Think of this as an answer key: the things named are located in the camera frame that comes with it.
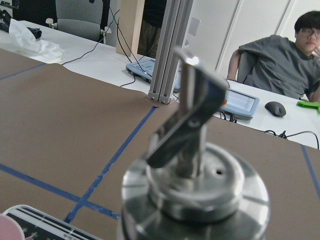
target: blue tape line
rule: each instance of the blue tape line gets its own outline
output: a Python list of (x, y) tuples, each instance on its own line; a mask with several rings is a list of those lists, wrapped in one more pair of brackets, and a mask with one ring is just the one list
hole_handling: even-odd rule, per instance
[[(47, 184), (47, 183), (43, 182), (43, 181), (37, 180), (37, 179), (35, 179), (33, 177), (30, 177), (30, 176), (28, 176), (28, 175), (26, 175), (24, 173), (21, 173), (21, 172), (19, 172), (17, 170), (14, 170), (14, 169), (10, 168), (10, 167), (7, 167), (7, 166), (5, 166), (5, 165), (3, 165), (1, 163), (0, 163), (0, 170), (5, 172), (5, 173), (7, 173), (7, 174), (10, 174), (10, 175), (12, 175), (14, 177), (17, 177), (17, 178), (19, 178), (21, 180), (24, 180), (24, 181), (26, 181), (26, 182), (28, 182), (30, 184), (33, 184), (33, 185), (36, 185), (36, 186), (38, 186), (38, 187), (40, 187), (42, 189), (45, 189), (45, 190), (47, 190), (47, 191), (49, 191), (49, 192), (51, 192), (53, 194), (56, 194), (56, 195), (59, 195), (59, 196), (61, 196), (63, 198), (69, 199), (69, 200), (71, 200), (73, 202), (77, 203), (80, 200), (79, 196), (76, 196), (76, 195), (74, 195), (72, 193), (69, 193), (67, 191), (61, 190), (61, 189), (59, 189), (57, 187), (54, 187), (54, 186), (52, 186), (50, 184)], [(111, 210), (109, 210), (109, 209), (107, 209), (107, 208), (105, 208), (103, 206), (99, 206), (99, 205), (97, 205), (95, 203), (92, 203), (92, 202), (88, 201), (84, 205), (89, 209), (95, 210), (95, 211), (97, 211), (97, 212), (99, 212), (101, 214), (107, 215), (108, 217), (111, 217), (113, 219), (119, 219), (119, 217), (120, 217), (119, 214), (115, 214)]]
[(1, 81), (1, 80), (4, 80), (4, 79), (7, 79), (7, 78), (10, 78), (10, 77), (13, 77), (13, 76), (16, 76), (16, 75), (19, 75), (19, 74), (22, 74), (22, 73), (25, 73), (25, 72), (28, 72), (28, 71), (30, 71), (30, 70), (32, 70), (32, 69), (39, 68), (39, 67), (41, 67), (41, 66), (43, 66), (43, 65), (46, 65), (46, 63), (44, 62), (44, 63), (41, 63), (40, 65), (33, 66), (33, 67), (28, 68), (28, 69), (15, 72), (15, 73), (10, 74), (10, 75), (8, 75), (8, 76), (0, 77), (0, 81)]
[(123, 153), (123, 151), (126, 149), (126, 147), (129, 145), (131, 140), (134, 138), (134, 136), (138, 133), (138, 131), (141, 129), (141, 127), (145, 124), (145, 122), (148, 120), (148, 118), (154, 113), (156, 110), (156, 106), (153, 106), (151, 110), (146, 114), (146, 116), (140, 121), (140, 123), (136, 126), (136, 128), (133, 130), (133, 132), (129, 135), (129, 137), (124, 141), (124, 143), (120, 146), (120, 148), (116, 151), (116, 153), (113, 155), (111, 160), (108, 162), (108, 164), (105, 166), (105, 168), (102, 170), (100, 175), (95, 179), (93, 184), (89, 187), (87, 192), (83, 195), (83, 197), (77, 202), (77, 204), (74, 206), (74, 208), (70, 211), (68, 216), (65, 218), (66, 223), (70, 223), (77, 215), (79, 210), (85, 205), (85, 203), (88, 201), (90, 196), (93, 194), (95, 189), (98, 187), (98, 185), (102, 182), (104, 176), (109, 172), (112, 165), (118, 160), (120, 155)]
[(315, 171), (314, 171), (314, 169), (312, 167), (312, 164), (311, 164), (309, 155), (307, 153), (306, 147), (301, 144), (301, 148), (302, 148), (302, 152), (303, 152), (303, 155), (304, 155), (304, 158), (305, 158), (305, 161), (306, 161), (306, 165), (308, 166), (308, 169), (309, 169), (309, 172), (310, 172), (310, 175), (311, 175), (314, 187), (315, 187), (315, 191), (318, 194), (318, 197), (320, 199), (320, 186), (319, 186), (319, 182), (317, 180), (317, 176), (316, 176)]

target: man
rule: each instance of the man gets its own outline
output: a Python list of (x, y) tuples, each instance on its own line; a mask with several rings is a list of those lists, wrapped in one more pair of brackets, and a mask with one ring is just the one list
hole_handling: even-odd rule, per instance
[(227, 79), (236, 81), (240, 56), (257, 60), (244, 84), (310, 102), (320, 103), (320, 11), (307, 12), (294, 25), (295, 42), (271, 35), (237, 49), (230, 59)]
[(156, 58), (167, 0), (145, 0), (138, 54)]

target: chair backrest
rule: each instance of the chair backrest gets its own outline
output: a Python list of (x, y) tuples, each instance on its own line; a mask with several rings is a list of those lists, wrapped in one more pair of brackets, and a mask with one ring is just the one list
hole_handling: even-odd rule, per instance
[(244, 83), (247, 75), (252, 71), (256, 61), (257, 57), (250, 52), (245, 51), (241, 54), (237, 82), (242, 84)]
[(103, 1), (55, 0), (57, 29), (79, 37), (99, 40)]

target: man's arm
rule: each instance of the man's arm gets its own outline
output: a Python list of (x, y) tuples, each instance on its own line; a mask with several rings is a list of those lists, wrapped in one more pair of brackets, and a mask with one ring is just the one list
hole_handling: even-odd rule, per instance
[(318, 102), (320, 103), (320, 86), (309, 95), (310, 102)]
[(238, 50), (235, 50), (230, 58), (228, 75), (226, 79), (236, 81), (236, 74), (239, 68), (241, 53)]

